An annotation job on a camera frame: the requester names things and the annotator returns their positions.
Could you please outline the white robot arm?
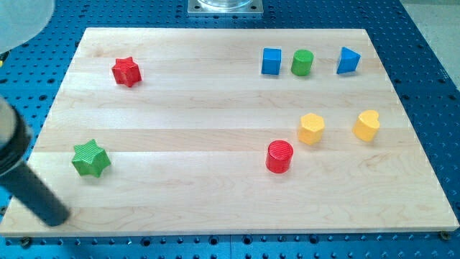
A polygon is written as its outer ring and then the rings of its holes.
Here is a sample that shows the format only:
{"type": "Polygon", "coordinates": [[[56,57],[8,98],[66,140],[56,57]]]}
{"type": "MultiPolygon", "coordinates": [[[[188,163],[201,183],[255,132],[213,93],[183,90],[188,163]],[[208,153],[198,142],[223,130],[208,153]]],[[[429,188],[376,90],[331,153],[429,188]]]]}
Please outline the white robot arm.
{"type": "Polygon", "coordinates": [[[1,0],[1,53],[41,32],[54,12],[54,0],[1,0]]]}

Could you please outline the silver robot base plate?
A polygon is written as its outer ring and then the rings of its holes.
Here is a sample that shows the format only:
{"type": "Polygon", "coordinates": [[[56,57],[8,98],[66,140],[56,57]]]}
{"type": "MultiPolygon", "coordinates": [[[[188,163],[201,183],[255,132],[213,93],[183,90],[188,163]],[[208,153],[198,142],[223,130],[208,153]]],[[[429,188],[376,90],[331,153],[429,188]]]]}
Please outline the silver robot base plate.
{"type": "Polygon", "coordinates": [[[262,15],[263,0],[188,0],[188,14],[194,17],[262,15]]]}

